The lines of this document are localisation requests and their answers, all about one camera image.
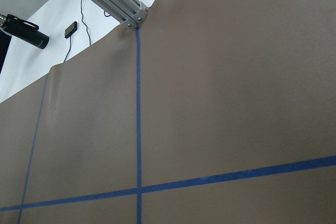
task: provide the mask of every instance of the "white table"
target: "white table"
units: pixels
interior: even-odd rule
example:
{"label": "white table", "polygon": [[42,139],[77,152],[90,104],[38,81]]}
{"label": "white table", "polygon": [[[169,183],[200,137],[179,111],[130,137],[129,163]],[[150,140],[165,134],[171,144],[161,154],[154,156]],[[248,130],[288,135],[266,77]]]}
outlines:
{"label": "white table", "polygon": [[[147,6],[154,2],[141,1]],[[112,17],[104,17],[103,10],[91,0],[83,0],[83,13],[92,42],[98,41],[119,24]],[[40,26],[40,31],[50,37],[49,44],[41,50],[23,40],[12,38],[0,74],[0,102],[64,61],[69,50],[69,39],[64,38],[64,31],[72,22],[78,22],[78,30],[72,36],[72,48],[67,59],[89,46],[86,28],[81,22],[80,0],[49,0],[29,21]]]}

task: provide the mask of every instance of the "black water bottle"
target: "black water bottle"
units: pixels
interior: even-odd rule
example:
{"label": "black water bottle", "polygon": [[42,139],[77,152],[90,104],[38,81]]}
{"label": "black water bottle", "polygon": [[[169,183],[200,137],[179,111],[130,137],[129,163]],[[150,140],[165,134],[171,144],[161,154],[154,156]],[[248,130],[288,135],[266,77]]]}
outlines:
{"label": "black water bottle", "polygon": [[37,25],[11,14],[7,16],[0,14],[0,27],[3,31],[41,49],[44,49],[49,42],[49,37],[38,31]]}

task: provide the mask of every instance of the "black wire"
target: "black wire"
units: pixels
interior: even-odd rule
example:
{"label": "black wire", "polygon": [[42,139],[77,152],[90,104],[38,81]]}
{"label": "black wire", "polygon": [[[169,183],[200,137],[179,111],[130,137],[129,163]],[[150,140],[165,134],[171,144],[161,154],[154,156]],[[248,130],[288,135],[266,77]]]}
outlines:
{"label": "black wire", "polygon": [[90,46],[91,46],[91,37],[90,37],[90,34],[89,34],[89,27],[88,27],[87,24],[85,24],[85,22],[84,22],[83,0],[80,0],[80,13],[82,14],[82,23],[86,26],[86,33],[87,33],[88,36],[89,36],[89,43],[90,43]]}
{"label": "black wire", "polygon": [[111,15],[109,14],[109,15],[106,15],[106,11],[104,11],[104,16],[107,18],[107,17],[111,17]]}
{"label": "black wire", "polygon": [[69,53],[71,51],[71,37],[72,37],[72,35],[70,36],[70,48],[69,48],[69,51],[68,51],[67,55],[65,56],[65,59],[64,59],[63,63],[67,60],[68,55],[69,55]]}

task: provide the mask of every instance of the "blue line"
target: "blue line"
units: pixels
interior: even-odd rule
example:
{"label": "blue line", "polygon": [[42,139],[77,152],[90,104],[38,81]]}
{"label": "blue line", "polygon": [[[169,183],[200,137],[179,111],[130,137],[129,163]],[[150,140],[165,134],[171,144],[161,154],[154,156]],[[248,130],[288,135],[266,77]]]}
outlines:
{"label": "blue line", "polygon": [[171,190],[171,189],[177,189],[177,188],[182,188],[182,187],[192,187],[192,186],[200,186],[200,185],[207,185],[207,184],[213,184],[213,183],[227,182],[227,181],[232,181],[232,180],[263,177],[263,176],[269,176],[269,175],[275,175],[275,174],[281,174],[281,173],[299,172],[301,170],[323,168],[323,167],[329,167],[329,166],[335,166],[335,165],[336,165],[336,156],[330,156],[330,157],[312,159],[308,161],[300,161],[300,162],[283,164],[283,165],[275,165],[275,166],[269,166],[269,167],[251,169],[251,170],[244,170],[241,172],[219,174],[219,175],[214,175],[214,176],[193,178],[193,179],[187,179],[187,180],[153,185],[153,186],[145,186],[145,187],[142,187],[140,191],[138,188],[132,188],[132,189],[126,189],[126,190],[120,190],[120,191],[111,191],[108,193],[92,194],[92,195],[78,196],[78,197],[72,197],[72,198],[43,201],[43,202],[25,204],[23,206],[3,207],[3,208],[0,208],[0,212],[19,210],[21,208],[25,209],[25,208],[34,208],[34,207],[44,207],[44,206],[60,205],[60,204],[67,204],[67,203],[81,202],[81,201],[88,201],[88,200],[114,198],[114,197],[122,197],[122,196],[129,196],[129,195],[139,195],[139,193],[141,195],[143,193],[152,193],[156,191]]}
{"label": "blue line", "polygon": [[39,108],[38,116],[37,116],[37,122],[36,122],[35,133],[34,133],[34,139],[33,139],[32,149],[30,151],[30,157],[29,157],[29,163],[28,163],[28,168],[27,168],[25,187],[23,189],[23,195],[22,195],[22,200],[21,200],[21,208],[20,208],[20,213],[19,213],[19,217],[18,217],[18,220],[17,220],[18,224],[21,221],[22,206],[23,206],[23,204],[25,202],[25,198],[26,198],[26,191],[27,191],[27,185],[28,185],[28,180],[29,180],[30,167],[32,165],[32,160],[33,160],[33,153],[34,153],[35,142],[36,142],[36,138],[37,138],[38,127],[39,127],[39,124],[40,124],[41,111],[42,111],[43,100],[44,100],[44,95],[45,95],[45,91],[46,91],[47,80],[48,80],[48,74],[46,74],[46,77],[45,77],[45,80],[44,80],[42,98],[41,98],[40,108]]}
{"label": "blue line", "polygon": [[151,193],[154,191],[171,190],[182,187],[200,186],[232,180],[269,176],[281,173],[298,172],[300,170],[315,169],[336,165],[336,156],[318,158],[308,161],[275,165],[264,168],[244,170],[241,172],[226,173],[208,177],[193,178],[182,181],[170,182],[165,184],[142,187],[142,193]]}
{"label": "blue line", "polygon": [[137,107],[137,117],[136,117],[136,139],[137,139],[137,224],[141,224],[142,219],[142,171],[141,171],[141,41],[140,41],[140,32],[139,27],[135,28],[136,43],[137,43],[137,53],[136,53],[136,75],[137,75],[137,85],[136,85],[136,107]]}

